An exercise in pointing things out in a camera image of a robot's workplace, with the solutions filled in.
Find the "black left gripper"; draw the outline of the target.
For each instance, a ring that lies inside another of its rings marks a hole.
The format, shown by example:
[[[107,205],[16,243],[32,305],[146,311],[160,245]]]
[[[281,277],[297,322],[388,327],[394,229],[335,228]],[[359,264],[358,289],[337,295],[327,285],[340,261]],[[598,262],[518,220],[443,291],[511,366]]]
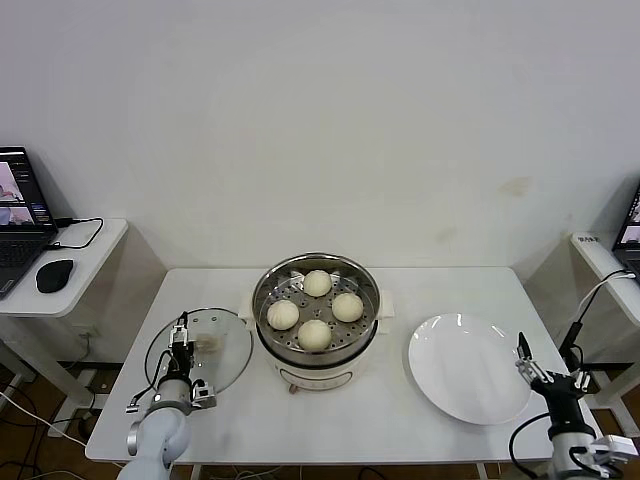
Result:
[[[171,359],[167,366],[167,378],[191,382],[190,372],[194,363],[194,345],[189,344],[187,311],[176,320],[170,331],[168,348],[171,350]]]

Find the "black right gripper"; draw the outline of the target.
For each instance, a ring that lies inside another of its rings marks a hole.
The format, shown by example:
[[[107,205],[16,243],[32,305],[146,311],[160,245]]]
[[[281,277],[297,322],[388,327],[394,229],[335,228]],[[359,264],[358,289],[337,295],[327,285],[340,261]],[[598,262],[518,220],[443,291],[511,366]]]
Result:
[[[549,374],[533,359],[523,332],[518,333],[516,368],[531,389],[541,395],[551,419],[550,431],[588,431],[579,400],[589,390],[591,374],[577,369],[571,376]]]

